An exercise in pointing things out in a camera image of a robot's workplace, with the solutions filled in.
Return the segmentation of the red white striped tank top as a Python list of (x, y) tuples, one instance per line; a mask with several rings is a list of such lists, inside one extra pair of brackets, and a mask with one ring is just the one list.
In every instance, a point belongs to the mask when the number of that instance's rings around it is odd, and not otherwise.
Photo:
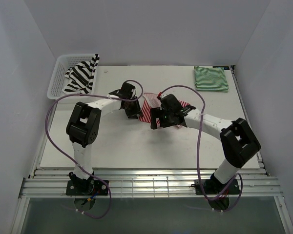
[[(154, 94), (154, 93), (144, 93), (143, 94), (144, 103), (143, 103), (143, 106), (142, 106), (142, 115), (138, 118), (139, 121), (149, 123), (149, 124), (151, 123), (151, 115), (150, 115), (151, 108), (157, 108), (157, 107), (161, 108), (161, 103), (160, 103), (159, 99), (157, 98), (158, 96), (164, 97), (166, 95), (162, 95), (162, 94), (157, 95), (157, 94)], [(180, 103), (181, 103), (182, 106), (186, 106), (186, 105), (189, 104), (189, 103), (184, 102), (184, 101), (180, 101)]]

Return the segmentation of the green white striped tank top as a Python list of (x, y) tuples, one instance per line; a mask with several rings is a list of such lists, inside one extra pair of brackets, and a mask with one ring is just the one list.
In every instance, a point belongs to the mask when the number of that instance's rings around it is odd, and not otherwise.
[(194, 84), (197, 91), (223, 93), (229, 91), (224, 68), (194, 66)]

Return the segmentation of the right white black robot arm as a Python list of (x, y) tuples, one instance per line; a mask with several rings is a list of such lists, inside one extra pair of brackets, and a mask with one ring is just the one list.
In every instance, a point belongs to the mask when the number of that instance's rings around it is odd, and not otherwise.
[(221, 119), (203, 114), (191, 105), (187, 105), (178, 112), (152, 108), (150, 116), (151, 129), (182, 125), (200, 130), (221, 142), (225, 159), (210, 178), (217, 185), (227, 184), (261, 149), (257, 137), (243, 118)]

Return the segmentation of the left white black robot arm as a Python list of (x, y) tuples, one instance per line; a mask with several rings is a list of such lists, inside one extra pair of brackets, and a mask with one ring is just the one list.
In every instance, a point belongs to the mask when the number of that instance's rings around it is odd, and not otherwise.
[(129, 99), (111, 95), (90, 103), (78, 102), (71, 114), (66, 127), (66, 133), (72, 143), (74, 171), (69, 177), (72, 181), (86, 181), (93, 174), (92, 143), (98, 136), (101, 118), (120, 109), (125, 110), (128, 118), (138, 118), (142, 114), (138, 98)]

